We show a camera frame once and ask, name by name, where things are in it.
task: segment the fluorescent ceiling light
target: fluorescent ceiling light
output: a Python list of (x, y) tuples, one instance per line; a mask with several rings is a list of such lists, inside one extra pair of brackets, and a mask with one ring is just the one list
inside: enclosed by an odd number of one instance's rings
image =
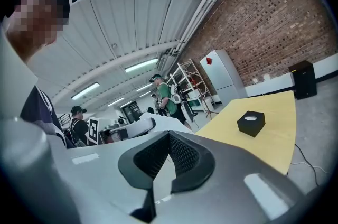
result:
[(145, 96), (145, 95), (147, 95), (150, 92), (152, 92), (152, 91), (146, 92), (145, 94), (140, 95), (140, 97)]
[(80, 91), (79, 93), (77, 93), (76, 95), (74, 95), (72, 97), (73, 100), (79, 99), (81, 96), (84, 96), (85, 94), (89, 93), (91, 90), (94, 90), (96, 87), (99, 87), (100, 84), (95, 82), (94, 84), (90, 85), (89, 87), (87, 87), (86, 89)]
[(117, 103), (117, 102), (120, 102), (120, 101), (122, 101), (123, 99), (125, 99), (125, 98), (124, 98), (124, 97), (122, 97), (122, 98), (120, 98), (120, 99), (116, 100), (115, 102), (113, 102), (113, 103), (110, 103), (110, 104), (108, 105), (108, 107), (110, 107), (111, 105), (113, 105), (113, 104), (115, 104), (115, 103)]
[(149, 61), (144, 61), (144, 62), (141, 62), (141, 63), (139, 63), (137, 65), (134, 65), (134, 66), (126, 68), (125, 71), (128, 73), (128, 72), (134, 71), (134, 70), (136, 70), (138, 68), (147, 66), (149, 64), (157, 63), (157, 61), (158, 61), (158, 58), (155, 58), (155, 59), (152, 59), (152, 60), (149, 60)]
[(148, 85), (146, 85), (146, 86), (143, 86), (142, 88), (137, 89), (136, 91), (142, 91), (143, 89), (148, 88), (148, 87), (151, 86), (151, 85), (152, 85), (152, 84), (150, 83), (150, 84), (148, 84)]
[(128, 102), (128, 103), (126, 103), (126, 104), (124, 104), (124, 105), (122, 105), (122, 106), (120, 106), (120, 108), (123, 108), (124, 106), (127, 106), (127, 105), (129, 105), (130, 103), (131, 103), (131, 101)]

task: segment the black cube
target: black cube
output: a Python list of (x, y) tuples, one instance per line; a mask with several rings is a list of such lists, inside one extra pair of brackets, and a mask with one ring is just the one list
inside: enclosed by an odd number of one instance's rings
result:
[(252, 137), (256, 137), (259, 131), (265, 125), (264, 113), (256, 111), (247, 111), (238, 121), (238, 130), (248, 134)]

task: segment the desk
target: desk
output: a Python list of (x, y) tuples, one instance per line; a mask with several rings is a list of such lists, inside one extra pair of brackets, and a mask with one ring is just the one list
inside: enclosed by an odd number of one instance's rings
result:
[[(238, 130), (237, 120), (248, 110), (265, 114), (265, 126), (255, 138)], [(286, 174), (296, 138), (293, 92), (233, 100), (196, 135), (246, 149)]]

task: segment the black box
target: black box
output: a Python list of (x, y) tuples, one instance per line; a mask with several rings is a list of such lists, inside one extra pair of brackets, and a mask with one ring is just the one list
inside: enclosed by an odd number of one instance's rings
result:
[[(255, 120), (247, 120), (246, 117), (256, 117)], [(247, 111), (238, 121), (238, 130), (256, 137), (259, 131), (265, 126), (264, 113), (256, 111)]]
[(303, 99), (317, 94), (316, 77), (312, 63), (301, 61), (289, 67), (295, 84), (295, 97)]

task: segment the green t-shirt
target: green t-shirt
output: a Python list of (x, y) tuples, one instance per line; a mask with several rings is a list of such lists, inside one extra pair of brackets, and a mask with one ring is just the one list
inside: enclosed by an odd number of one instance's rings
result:
[[(159, 94), (159, 97), (163, 99), (164, 97), (171, 97), (170, 90), (167, 84), (161, 84), (157, 87), (157, 91)], [(177, 110), (177, 105), (172, 102), (170, 99), (168, 103), (165, 105), (165, 107), (168, 109), (170, 115), (174, 114)]]

